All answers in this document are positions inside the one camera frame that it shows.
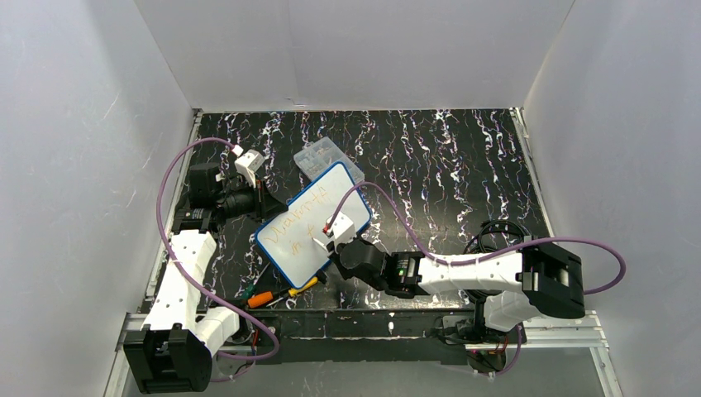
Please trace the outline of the blue-framed whiteboard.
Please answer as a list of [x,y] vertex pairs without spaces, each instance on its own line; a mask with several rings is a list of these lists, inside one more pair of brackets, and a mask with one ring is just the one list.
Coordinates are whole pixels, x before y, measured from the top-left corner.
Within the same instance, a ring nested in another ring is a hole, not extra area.
[[287,212],[256,231],[255,242],[294,288],[328,264],[327,254],[313,240],[329,242],[322,229],[354,185],[349,170],[337,161],[289,202]]

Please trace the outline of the white marker pen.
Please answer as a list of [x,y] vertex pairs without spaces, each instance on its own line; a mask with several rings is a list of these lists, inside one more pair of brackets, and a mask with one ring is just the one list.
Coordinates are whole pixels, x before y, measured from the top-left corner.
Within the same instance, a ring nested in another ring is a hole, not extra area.
[[312,241],[319,246],[324,252],[332,252],[334,249],[333,242],[322,242],[321,240],[313,237]]

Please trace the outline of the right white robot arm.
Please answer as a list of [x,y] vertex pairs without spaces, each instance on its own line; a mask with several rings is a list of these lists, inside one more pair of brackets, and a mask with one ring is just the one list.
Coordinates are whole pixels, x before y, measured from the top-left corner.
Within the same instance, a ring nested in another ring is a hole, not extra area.
[[436,256],[419,251],[389,254],[354,238],[329,242],[327,255],[344,279],[357,278],[400,299],[452,290],[488,290],[475,308],[483,330],[508,332],[541,315],[578,319],[585,315],[581,259],[552,243],[503,254]]

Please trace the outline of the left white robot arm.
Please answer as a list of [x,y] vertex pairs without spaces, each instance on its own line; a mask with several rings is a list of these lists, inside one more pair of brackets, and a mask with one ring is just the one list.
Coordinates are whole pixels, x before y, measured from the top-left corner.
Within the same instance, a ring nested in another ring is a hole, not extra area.
[[189,168],[190,187],[176,204],[169,260],[141,329],[125,337],[124,352],[142,394],[202,392],[214,356],[240,329],[229,304],[197,314],[203,278],[226,222],[246,216],[264,222],[287,210],[256,174],[258,160],[237,160],[236,177],[217,163]]

